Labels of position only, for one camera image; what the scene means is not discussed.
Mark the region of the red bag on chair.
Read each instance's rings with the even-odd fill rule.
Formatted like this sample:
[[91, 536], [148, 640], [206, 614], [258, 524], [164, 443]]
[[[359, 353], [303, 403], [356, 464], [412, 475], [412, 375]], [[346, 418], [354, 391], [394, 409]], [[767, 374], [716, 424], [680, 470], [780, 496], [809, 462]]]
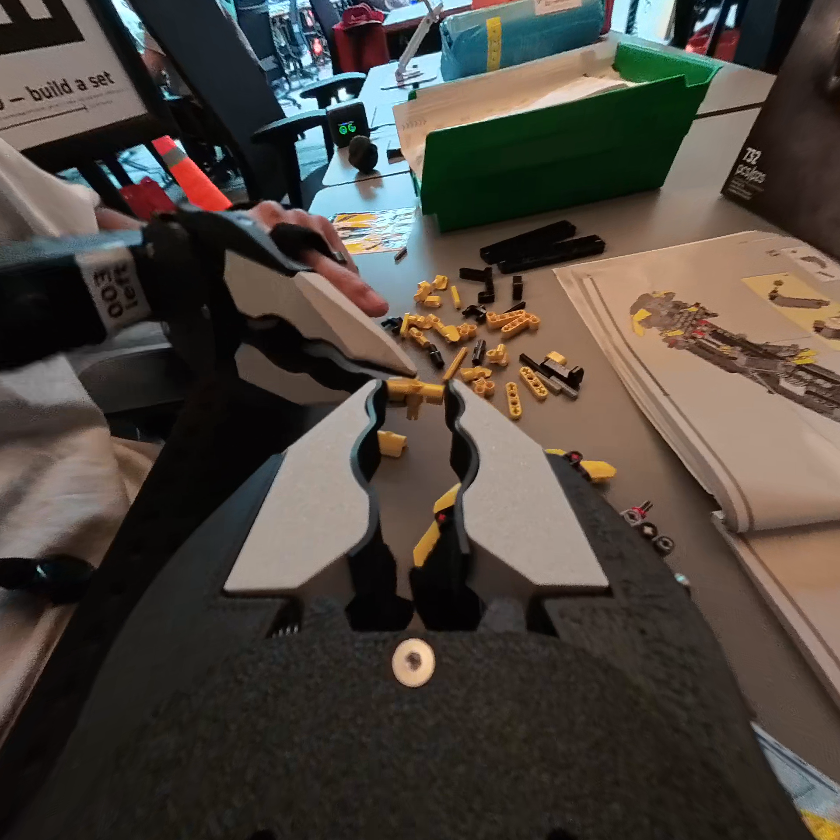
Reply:
[[331, 52], [339, 73], [367, 73], [391, 62], [385, 14], [367, 2], [349, 6], [332, 27]]

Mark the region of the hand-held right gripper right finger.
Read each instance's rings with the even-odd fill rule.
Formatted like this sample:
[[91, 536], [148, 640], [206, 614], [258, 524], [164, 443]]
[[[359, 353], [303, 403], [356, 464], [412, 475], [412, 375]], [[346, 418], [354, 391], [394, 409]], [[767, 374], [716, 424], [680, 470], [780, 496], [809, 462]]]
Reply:
[[471, 589], [607, 589], [562, 463], [467, 385], [445, 388], [455, 534]]

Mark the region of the black office chair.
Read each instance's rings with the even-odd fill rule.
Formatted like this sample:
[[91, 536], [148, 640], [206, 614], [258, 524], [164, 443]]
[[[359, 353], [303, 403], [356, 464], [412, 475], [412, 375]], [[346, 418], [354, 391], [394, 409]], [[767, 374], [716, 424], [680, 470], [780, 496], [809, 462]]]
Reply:
[[249, 197], [308, 210], [322, 189], [327, 167], [301, 177], [296, 143], [318, 128], [333, 157], [327, 110], [286, 116], [218, 2], [132, 1], [131, 6], [196, 99], [213, 114]]

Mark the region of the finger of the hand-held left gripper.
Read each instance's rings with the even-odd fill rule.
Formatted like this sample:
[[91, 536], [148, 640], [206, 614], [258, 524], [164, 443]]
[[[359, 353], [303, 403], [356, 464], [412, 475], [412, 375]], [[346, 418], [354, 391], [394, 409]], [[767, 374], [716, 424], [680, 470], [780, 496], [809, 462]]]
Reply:
[[390, 333], [317, 273], [286, 276], [233, 251], [225, 253], [224, 281], [236, 309], [251, 321], [281, 320], [303, 339], [323, 342], [352, 362], [414, 376], [417, 367]]
[[382, 378], [373, 365], [322, 341], [305, 340], [285, 355], [241, 343], [234, 359], [243, 382], [296, 405], [339, 405]]

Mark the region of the yellow black lego subassembly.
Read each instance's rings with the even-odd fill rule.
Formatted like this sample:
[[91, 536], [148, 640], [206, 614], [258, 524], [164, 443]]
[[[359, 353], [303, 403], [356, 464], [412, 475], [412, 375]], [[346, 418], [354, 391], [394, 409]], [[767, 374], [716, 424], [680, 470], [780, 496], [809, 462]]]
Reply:
[[584, 458], [581, 452], [577, 450], [566, 451], [560, 448], [547, 448], [544, 452], [546, 455], [565, 459], [577, 473], [594, 484], [609, 482], [617, 475], [617, 469], [613, 465], [602, 460]]
[[433, 520], [413, 549], [413, 563], [415, 568], [424, 566], [427, 557], [438, 542], [441, 533], [441, 523], [447, 518], [447, 511], [451, 511], [454, 508], [459, 489], [460, 484], [458, 483], [450, 487], [441, 497], [436, 499], [433, 506]]

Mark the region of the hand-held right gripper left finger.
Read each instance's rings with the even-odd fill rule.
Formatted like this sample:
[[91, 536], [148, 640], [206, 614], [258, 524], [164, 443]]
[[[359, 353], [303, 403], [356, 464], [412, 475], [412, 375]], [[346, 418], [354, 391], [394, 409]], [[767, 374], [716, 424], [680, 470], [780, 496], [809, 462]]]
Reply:
[[226, 594], [353, 594], [350, 553], [378, 519], [361, 447], [386, 386], [371, 381], [283, 454], [224, 583]]

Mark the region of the small yellow lego connector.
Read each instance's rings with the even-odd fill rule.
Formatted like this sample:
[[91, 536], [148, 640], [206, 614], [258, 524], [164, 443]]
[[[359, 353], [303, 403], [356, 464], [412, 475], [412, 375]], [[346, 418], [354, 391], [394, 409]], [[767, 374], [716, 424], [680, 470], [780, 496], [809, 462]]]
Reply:
[[441, 384], [406, 378], [391, 378], [385, 384], [389, 401], [404, 404], [406, 419], [412, 422], [419, 418], [421, 405], [440, 406], [445, 399], [445, 387]]

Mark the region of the person's left hand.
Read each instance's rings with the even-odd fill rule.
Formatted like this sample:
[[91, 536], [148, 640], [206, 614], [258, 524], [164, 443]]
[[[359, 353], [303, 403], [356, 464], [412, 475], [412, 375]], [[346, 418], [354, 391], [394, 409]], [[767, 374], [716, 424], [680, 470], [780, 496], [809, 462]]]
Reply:
[[386, 315], [389, 310], [387, 300], [361, 277], [357, 265], [327, 218], [300, 209], [285, 208], [273, 201], [257, 203], [246, 213], [267, 233], [281, 224], [312, 231], [329, 246], [331, 256], [309, 248], [300, 252], [299, 261], [332, 284], [366, 316], [380, 319]]

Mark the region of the flat white paper bag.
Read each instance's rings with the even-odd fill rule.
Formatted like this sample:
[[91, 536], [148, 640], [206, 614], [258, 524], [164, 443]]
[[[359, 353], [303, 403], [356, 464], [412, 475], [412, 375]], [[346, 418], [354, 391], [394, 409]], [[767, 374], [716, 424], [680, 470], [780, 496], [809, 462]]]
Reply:
[[432, 132], [635, 87], [613, 68], [615, 58], [595, 45], [421, 89], [393, 109], [402, 156], [421, 178]]

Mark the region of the green plastic bin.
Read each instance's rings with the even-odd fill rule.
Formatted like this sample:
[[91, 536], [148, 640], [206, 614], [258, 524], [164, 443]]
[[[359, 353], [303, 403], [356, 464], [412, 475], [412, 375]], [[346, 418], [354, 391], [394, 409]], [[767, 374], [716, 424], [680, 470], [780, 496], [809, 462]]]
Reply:
[[441, 233], [664, 184], [721, 63], [634, 43], [598, 45], [616, 52], [612, 67], [635, 87], [427, 137], [422, 177], [411, 175], [423, 214], [436, 216]]

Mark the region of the silver laptop stand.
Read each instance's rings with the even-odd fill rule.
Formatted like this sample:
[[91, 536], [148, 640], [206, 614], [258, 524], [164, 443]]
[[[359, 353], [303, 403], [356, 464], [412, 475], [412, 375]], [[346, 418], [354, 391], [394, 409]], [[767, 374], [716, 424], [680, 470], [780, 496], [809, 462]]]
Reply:
[[398, 60], [389, 68], [393, 79], [381, 84], [383, 91], [407, 91], [440, 82], [439, 62], [422, 51], [439, 43], [439, 25], [445, 17], [445, 2], [412, 2], [385, 14], [384, 31], [388, 44], [400, 50]]

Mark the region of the white printed sign board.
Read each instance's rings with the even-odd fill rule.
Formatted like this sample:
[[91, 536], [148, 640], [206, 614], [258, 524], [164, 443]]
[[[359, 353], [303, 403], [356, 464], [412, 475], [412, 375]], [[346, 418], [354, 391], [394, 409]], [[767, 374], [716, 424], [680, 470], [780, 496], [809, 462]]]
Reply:
[[19, 151], [107, 130], [147, 109], [99, 2], [1, 2], [1, 135]]

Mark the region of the long black lego beam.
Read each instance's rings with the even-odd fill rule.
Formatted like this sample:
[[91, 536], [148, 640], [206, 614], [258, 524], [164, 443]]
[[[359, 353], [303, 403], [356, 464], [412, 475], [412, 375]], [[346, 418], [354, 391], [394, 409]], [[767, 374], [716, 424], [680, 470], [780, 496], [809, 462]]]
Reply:
[[479, 249], [479, 257], [489, 266], [498, 266], [507, 260], [541, 256], [575, 234], [574, 224], [560, 220], [484, 246]]
[[577, 259], [600, 256], [605, 249], [605, 241], [593, 234], [566, 239], [551, 246], [539, 248], [529, 255], [519, 254], [503, 259], [497, 267], [502, 275], [518, 275], [522, 272], [557, 266]]

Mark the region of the pile of yellow black lego pieces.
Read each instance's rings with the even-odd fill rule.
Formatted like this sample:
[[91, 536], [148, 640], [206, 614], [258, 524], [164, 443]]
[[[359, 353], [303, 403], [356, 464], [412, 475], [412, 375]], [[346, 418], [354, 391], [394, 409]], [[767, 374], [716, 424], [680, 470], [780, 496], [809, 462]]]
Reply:
[[496, 371], [511, 370], [513, 379], [500, 389], [510, 420], [522, 417], [521, 393], [540, 403], [549, 396], [580, 396], [584, 369], [572, 365], [565, 356], [550, 351], [534, 359], [520, 353], [514, 363], [511, 342], [537, 333], [541, 318], [528, 310], [523, 299], [523, 278], [512, 278], [512, 305], [502, 311], [490, 306], [496, 302], [491, 268], [462, 268], [459, 280], [478, 282], [482, 288], [476, 301], [466, 303], [456, 284], [446, 275], [435, 275], [417, 284], [414, 310], [385, 318], [383, 330], [422, 351], [440, 373], [442, 383], [460, 379], [478, 397], [489, 400], [497, 390], [492, 377]]

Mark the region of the yellow car lego box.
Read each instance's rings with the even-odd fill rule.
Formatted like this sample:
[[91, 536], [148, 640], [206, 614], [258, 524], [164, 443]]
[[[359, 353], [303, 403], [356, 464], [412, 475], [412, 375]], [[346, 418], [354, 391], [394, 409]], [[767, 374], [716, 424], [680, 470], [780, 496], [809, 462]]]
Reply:
[[721, 194], [839, 257], [839, 2], [812, 2]]

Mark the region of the lego instruction booklet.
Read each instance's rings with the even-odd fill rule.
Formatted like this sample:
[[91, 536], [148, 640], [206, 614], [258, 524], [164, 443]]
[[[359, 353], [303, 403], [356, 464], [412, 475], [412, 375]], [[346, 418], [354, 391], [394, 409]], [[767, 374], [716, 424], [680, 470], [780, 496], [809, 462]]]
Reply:
[[750, 230], [554, 275], [838, 702], [838, 261]]

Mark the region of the black device with green display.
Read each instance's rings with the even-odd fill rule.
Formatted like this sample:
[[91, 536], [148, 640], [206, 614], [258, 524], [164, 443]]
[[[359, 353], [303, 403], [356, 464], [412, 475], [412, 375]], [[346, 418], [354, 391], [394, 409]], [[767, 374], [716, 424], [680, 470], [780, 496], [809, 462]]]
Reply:
[[325, 112], [330, 136], [337, 150], [346, 149], [357, 137], [370, 137], [371, 129], [362, 100], [338, 102], [326, 108]]

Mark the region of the blue plastic package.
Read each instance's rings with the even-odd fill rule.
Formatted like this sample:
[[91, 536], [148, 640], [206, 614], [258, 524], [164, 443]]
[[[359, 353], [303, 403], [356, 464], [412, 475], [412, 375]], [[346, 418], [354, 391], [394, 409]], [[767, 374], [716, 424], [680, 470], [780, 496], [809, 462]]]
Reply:
[[439, 26], [440, 74], [456, 81], [596, 42], [603, 1], [520, 1], [451, 15]]

